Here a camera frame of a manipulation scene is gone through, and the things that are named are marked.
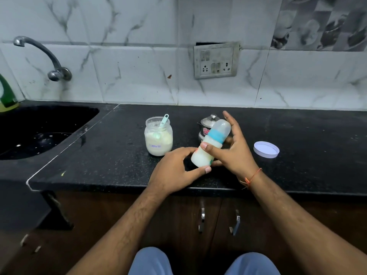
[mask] faucet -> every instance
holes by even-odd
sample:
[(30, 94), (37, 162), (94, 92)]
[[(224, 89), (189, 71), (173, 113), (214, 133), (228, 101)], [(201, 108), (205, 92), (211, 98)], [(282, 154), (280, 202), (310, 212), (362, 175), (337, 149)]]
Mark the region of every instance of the faucet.
[(34, 39), (31, 39), (27, 36), (17, 36), (13, 40), (13, 44), (15, 46), (24, 47), (25, 43), (31, 44), (41, 49), (51, 59), (55, 70), (51, 70), (47, 74), (48, 79), (50, 79), (51, 81), (59, 81), (60, 79), (63, 79), (66, 81), (71, 80), (72, 75), (71, 75), (70, 70), (68, 70), (66, 67), (62, 67), (59, 60), (55, 57), (55, 55), (50, 50), (48, 50), (44, 45), (40, 44), (38, 41), (35, 41)]

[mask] tiled wall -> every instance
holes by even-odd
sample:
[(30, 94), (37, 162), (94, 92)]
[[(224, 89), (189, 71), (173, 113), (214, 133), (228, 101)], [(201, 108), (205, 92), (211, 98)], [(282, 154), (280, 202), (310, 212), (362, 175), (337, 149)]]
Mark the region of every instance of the tiled wall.
[[(2, 0), (0, 73), (19, 99), (365, 110), (366, 1)], [(72, 80), (49, 81), (51, 61), (19, 35)], [(192, 46), (227, 41), (241, 42), (237, 76), (195, 80)]]

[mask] leg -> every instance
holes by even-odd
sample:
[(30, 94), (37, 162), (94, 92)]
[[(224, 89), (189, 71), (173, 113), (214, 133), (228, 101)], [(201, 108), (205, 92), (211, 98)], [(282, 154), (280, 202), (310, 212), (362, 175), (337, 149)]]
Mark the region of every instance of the leg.
[(140, 274), (172, 275), (166, 254), (155, 247), (146, 247), (138, 251), (128, 275)]
[(252, 252), (239, 256), (225, 275), (280, 275), (280, 273), (267, 256)]

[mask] dish soap bottle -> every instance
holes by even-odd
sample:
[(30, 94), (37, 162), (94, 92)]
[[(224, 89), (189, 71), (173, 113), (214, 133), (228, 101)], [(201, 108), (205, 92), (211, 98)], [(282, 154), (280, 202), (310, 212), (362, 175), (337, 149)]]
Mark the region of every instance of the dish soap bottle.
[[(224, 140), (231, 132), (231, 124), (226, 120), (218, 120), (210, 129), (209, 133), (204, 137), (203, 142), (221, 148)], [(214, 157), (199, 147), (191, 156), (191, 161), (198, 167), (210, 166)]]
[(0, 74), (0, 112), (9, 111), (19, 106), (18, 101), (5, 78)]

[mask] sink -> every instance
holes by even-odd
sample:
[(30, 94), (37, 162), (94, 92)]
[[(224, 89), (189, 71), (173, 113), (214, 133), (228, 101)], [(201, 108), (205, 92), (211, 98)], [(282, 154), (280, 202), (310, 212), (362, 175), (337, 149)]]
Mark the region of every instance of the sink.
[(57, 146), (99, 110), (84, 106), (31, 106), (0, 113), (0, 160), (22, 159)]

